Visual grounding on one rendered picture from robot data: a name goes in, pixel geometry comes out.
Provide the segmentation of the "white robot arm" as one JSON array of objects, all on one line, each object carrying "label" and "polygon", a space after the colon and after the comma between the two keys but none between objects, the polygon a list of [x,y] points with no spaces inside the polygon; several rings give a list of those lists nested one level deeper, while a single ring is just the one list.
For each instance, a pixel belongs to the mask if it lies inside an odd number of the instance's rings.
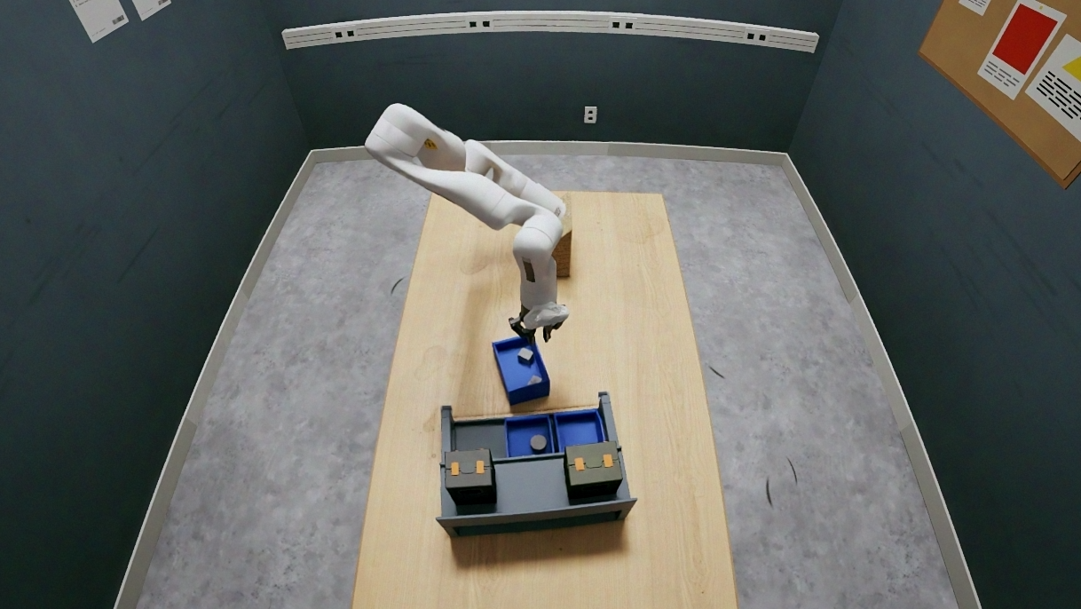
[{"label": "white robot arm", "polygon": [[[520,300],[530,309],[524,325],[540,328],[568,319],[568,307],[556,305],[556,261],[551,256],[564,234],[560,222],[564,200],[503,162],[477,140],[467,140],[464,145],[405,105],[393,104],[383,112],[364,147],[381,164],[445,197],[493,231],[507,224],[523,226],[513,240],[513,259],[520,269]],[[413,162],[414,155],[425,168]],[[490,180],[485,175],[492,167]]]}]

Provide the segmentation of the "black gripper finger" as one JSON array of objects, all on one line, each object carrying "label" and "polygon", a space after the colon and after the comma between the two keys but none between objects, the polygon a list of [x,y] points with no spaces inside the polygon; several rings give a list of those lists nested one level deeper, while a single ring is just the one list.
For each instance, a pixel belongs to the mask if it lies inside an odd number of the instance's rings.
[{"label": "black gripper finger", "polygon": [[552,328],[555,329],[560,328],[561,325],[564,325],[564,321],[542,327],[542,337],[544,337],[545,343],[548,342],[548,340],[550,340]]},{"label": "black gripper finger", "polygon": [[524,328],[524,326],[521,325],[521,317],[522,315],[517,316],[515,319],[513,317],[510,317],[508,318],[508,322],[518,336],[528,337],[529,344],[535,345],[536,328]]}]

